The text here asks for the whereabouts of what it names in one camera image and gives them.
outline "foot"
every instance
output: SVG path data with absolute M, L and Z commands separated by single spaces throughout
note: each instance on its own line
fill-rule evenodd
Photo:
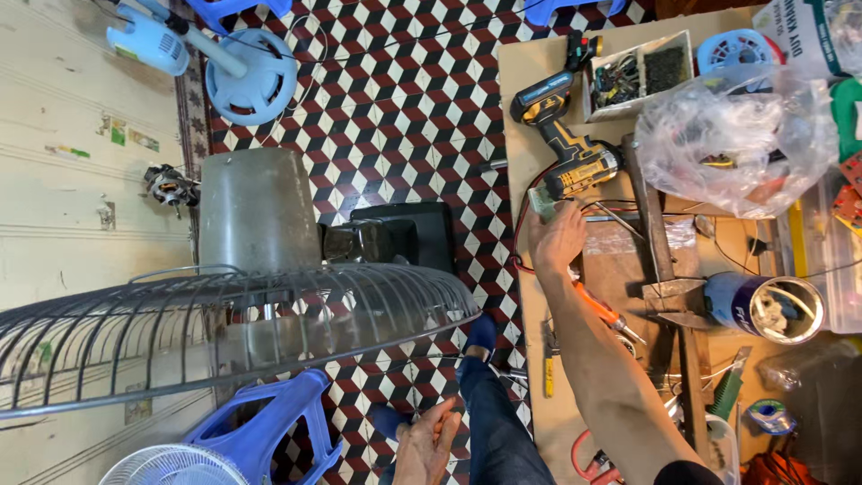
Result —
M 398 441 L 398 437 L 410 428 L 410 416 L 382 404 L 372 404 L 369 417 L 374 429 L 392 441 Z
M 467 337 L 464 355 L 488 362 L 496 344 L 497 323 L 491 315 L 483 313 L 470 323 L 470 335 Z

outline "hand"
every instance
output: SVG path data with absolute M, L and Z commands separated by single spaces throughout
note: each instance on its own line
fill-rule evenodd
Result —
M 393 485 L 438 485 L 446 473 L 452 440 L 461 424 L 453 413 L 455 398 L 428 409 L 419 421 L 398 436 Z
M 569 264 L 581 254 L 587 237 L 587 222 L 578 203 L 560 201 L 557 216 L 543 224 L 533 208 L 527 209 L 530 259 L 536 276 L 566 274 Z

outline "orange screwdriver handle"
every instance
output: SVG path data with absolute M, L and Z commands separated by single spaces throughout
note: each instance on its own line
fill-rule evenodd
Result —
M 573 285 L 575 286 L 575 291 L 584 297 L 586 302 L 590 304 L 592 309 L 596 311 L 596 315 L 598 315 L 604 323 L 613 324 L 615 321 L 620 319 L 620 314 L 611 310 L 609 306 L 605 305 L 602 301 L 596 298 L 594 294 L 590 293 L 590 290 L 584 287 L 584 283 L 575 281 Z

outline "blue can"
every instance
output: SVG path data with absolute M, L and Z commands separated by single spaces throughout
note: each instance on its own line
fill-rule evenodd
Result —
M 814 318 L 805 315 L 789 322 L 782 337 L 776 335 L 777 332 L 761 331 L 752 318 L 755 294 L 758 291 L 765 292 L 765 287 L 777 283 L 798 286 L 800 293 L 806 295 L 807 305 L 815 314 Z M 820 292 L 807 281 L 792 276 L 757 276 L 728 271 L 710 276 L 703 287 L 703 295 L 709 314 L 718 323 L 776 343 L 804 342 L 820 330 L 824 319 L 823 297 Z

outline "cordless drill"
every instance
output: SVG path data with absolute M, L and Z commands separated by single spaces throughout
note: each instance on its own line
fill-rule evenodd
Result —
M 539 129 L 545 143 L 557 155 L 559 164 L 544 179 L 554 200 L 568 198 L 608 180 L 619 170 L 619 152 L 603 143 L 591 142 L 587 135 L 573 135 L 559 120 L 569 110 L 575 73 L 601 52 L 601 36 L 588 40 L 580 31 L 569 34 L 565 70 L 518 92 L 509 108 L 517 122 Z

